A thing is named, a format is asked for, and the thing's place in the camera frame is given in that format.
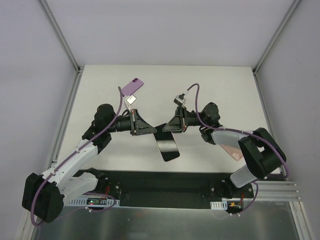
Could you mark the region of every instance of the phone screen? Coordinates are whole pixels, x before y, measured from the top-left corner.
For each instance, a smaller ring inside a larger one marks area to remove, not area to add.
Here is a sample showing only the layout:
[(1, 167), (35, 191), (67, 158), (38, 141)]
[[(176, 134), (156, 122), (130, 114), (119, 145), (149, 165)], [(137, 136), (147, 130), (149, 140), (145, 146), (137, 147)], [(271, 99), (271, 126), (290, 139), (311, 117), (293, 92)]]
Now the phone screen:
[(156, 126), (156, 133), (153, 134), (156, 144), (165, 162), (169, 162), (180, 156), (180, 152), (171, 131), (162, 131), (166, 123)]

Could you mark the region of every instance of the white wall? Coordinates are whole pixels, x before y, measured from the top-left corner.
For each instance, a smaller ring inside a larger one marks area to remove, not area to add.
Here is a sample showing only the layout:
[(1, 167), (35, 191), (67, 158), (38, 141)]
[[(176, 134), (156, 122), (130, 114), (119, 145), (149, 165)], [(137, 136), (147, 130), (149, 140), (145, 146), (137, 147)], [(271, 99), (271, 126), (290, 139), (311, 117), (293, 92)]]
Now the white wall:
[(48, 0), (80, 65), (254, 67), (293, 0)]
[(15, 239), (26, 177), (46, 167), (75, 71), (36, 0), (0, 3), (0, 233)]
[(320, 1), (305, 0), (258, 73), (271, 126), (320, 238)]

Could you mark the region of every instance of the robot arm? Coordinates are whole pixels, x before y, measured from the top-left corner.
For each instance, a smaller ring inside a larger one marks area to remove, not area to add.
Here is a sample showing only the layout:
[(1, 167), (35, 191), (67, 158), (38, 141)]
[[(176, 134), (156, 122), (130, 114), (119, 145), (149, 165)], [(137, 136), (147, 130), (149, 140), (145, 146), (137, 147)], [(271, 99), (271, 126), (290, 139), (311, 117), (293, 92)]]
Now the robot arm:
[[(265, 178), (282, 165), (279, 158), (268, 145), (252, 136), (228, 130), (213, 130), (202, 126), (197, 114), (194, 111), (187, 111), (183, 100), (183, 95), (175, 98), (174, 102), (178, 107), (176, 108), (174, 117), (163, 127), (163, 132), (184, 133), (189, 126), (200, 126), (199, 131), (206, 143), (227, 145), (242, 151), (246, 165), (232, 173), (230, 177), (214, 188), (215, 192), (221, 197), (232, 198), (245, 185), (257, 179)], [(225, 128), (219, 123), (218, 106), (213, 102), (208, 103), (199, 113), (199, 116), (208, 126), (215, 129)], [(285, 154), (266, 129), (260, 127), (249, 133), (268, 141), (282, 156), (283, 160), (286, 161)]]
[(61, 213), (65, 204), (86, 192), (105, 193), (106, 176), (94, 169), (86, 170), (81, 176), (72, 177), (81, 167), (97, 156), (111, 141), (114, 132), (130, 131), (132, 136), (153, 134), (157, 130), (145, 122), (137, 109), (132, 109), (127, 116), (117, 117), (115, 123), (92, 142), (81, 148), (94, 136), (98, 135), (115, 117), (114, 109), (109, 104), (100, 105), (94, 115), (89, 129), (83, 134), (72, 153), (77, 152), (69, 161), (57, 171), (58, 165), (49, 168), (42, 174), (32, 173), (25, 181), (22, 206), (31, 211), (36, 191), (45, 179), (49, 178), (36, 200), (34, 214), (50, 223)]

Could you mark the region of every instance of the purple cable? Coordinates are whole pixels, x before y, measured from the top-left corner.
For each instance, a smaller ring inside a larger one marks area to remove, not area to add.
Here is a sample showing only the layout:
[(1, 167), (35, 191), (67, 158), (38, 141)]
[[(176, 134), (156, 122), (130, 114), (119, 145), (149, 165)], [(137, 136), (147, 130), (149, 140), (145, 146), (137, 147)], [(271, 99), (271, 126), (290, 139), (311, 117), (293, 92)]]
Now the purple cable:
[(249, 205), (246, 206), (246, 208), (241, 211), (241, 213), (247, 211), (247, 209), (250, 208), (250, 206), (251, 206), (251, 205), (255, 202), (255, 200), (257, 199), (258, 191), (259, 191), (259, 186), (258, 186), (258, 184), (257, 184), (255, 181), (253, 181), (252, 183), (253, 183), (253, 184), (255, 185), (255, 187), (256, 187), (254, 197), (253, 197), (252, 201), (249, 203)]
[[(245, 209), (243, 209), (241, 212), (239, 212), (239, 214), (242, 214), (243, 212), (247, 211), (248, 208), (250, 208), (252, 206), (252, 204), (256, 201), (257, 199), (257, 196), (258, 196), (258, 191), (259, 191), (259, 185), (256, 183), (256, 181), (253, 181), (252, 182), (255, 186), (256, 186), (256, 190), (255, 190), (255, 194), (254, 194), (254, 197), (252, 199), (252, 201), (249, 203), (248, 206), (246, 206)], [(212, 214), (212, 216), (215, 218), (215, 219), (218, 219), (218, 220), (223, 220), (223, 219), (226, 219), (227, 217), (232, 217), (232, 216), (237, 216), (238, 214), (237, 213), (234, 213), (232, 215), (227, 215), (227, 216), (224, 216), (224, 217), (216, 217), (215, 215)]]
[(232, 128), (216, 128), (216, 127), (212, 127), (212, 126), (209, 126), (209, 125), (205, 124), (205, 123), (201, 120), (200, 115), (199, 115), (199, 111), (198, 111), (198, 96), (199, 96), (199, 90), (200, 90), (200, 85), (199, 85), (199, 83), (194, 83), (194, 84), (192, 84), (192, 85), (187, 89), (187, 91), (189, 91), (190, 89), (192, 89), (194, 86), (197, 86), (197, 90), (196, 90), (196, 94), (195, 94), (195, 112), (196, 112), (197, 118), (199, 119), (200, 123), (201, 123), (203, 126), (205, 126), (205, 127), (208, 128), (208, 129), (215, 130), (215, 131), (230, 131), (230, 132), (245, 134), (245, 135), (254, 137), (254, 138), (258, 139), (259, 141), (267, 144), (268, 147), (269, 147), (269, 148), (275, 153), (275, 155), (279, 158), (281, 164), (283, 165), (283, 167), (284, 167), (284, 169), (285, 169), (286, 175), (283, 176), (283, 178), (288, 178), (288, 177), (289, 177), (289, 169), (288, 169), (288, 166), (287, 166), (286, 162), (284, 161), (284, 159), (282, 158), (282, 156), (280, 155), (280, 153), (275, 149), (275, 147), (272, 146), (271, 143), (268, 142), (267, 140), (265, 140), (264, 138), (262, 138), (262, 137), (260, 137), (260, 136), (257, 136), (257, 135), (254, 135), (254, 134), (252, 134), (252, 133), (250, 133), (250, 132), (246, 132), (246, 131), (241, 131), (241, 130), (232, 129)]
[[(99, 132), (97, 135), (95, 135), (93, 138), (91, 138), (89, 141), (87, 141), (85, 144), (83, 144), (81, 147), (79, 147), (79, 151), (82, 150), (85, 146), (87, 146), (89, 143), (91, 143), (93, 140), (95, 140), (97, 137), (99, 137), (101, 134), (103, 134), (117, 119), (120, 111), (121, 111), (121, 107), (122, 107), (122, 103), (123, 103), (123, 97), (122, 97), (122, 91), (121, 91), (121, 87), (118, 86), (118, 90), (120, 92), (120, 105), (118, 108), (118, 111), (116, 112), (114, 118), (111, 120), (111, 122), (101, 131)], [(62, 163), (59, 164), (59, 166), (57, 166), (54, 170), (54, 172), (57, 172), (66, 162), (68, 162), (73, 156), (75, 156), (77, 154), (77, 151), (74, 151), (72, 154), (70, 154)], [(38, 199), (38, 196), (40, 194), (40, 191), (42, 190), (42, 188), (45, 186), (45, 184), (49, 181), (49, 179), (53, 176), (52, 173), (49, 174), (49, 176), (41, 183), (41, 185), (39, 186), (39, 188), (37, 189), (33, 201), (32, 201), (32, 205), (31, 205), (31, 223), (35, 226), (35, 227), (39, 227), (44, 221), (42, 220), (39, 223), (36, 223), (35, 221), (35, 206), (36, 206), (36, 202)]]

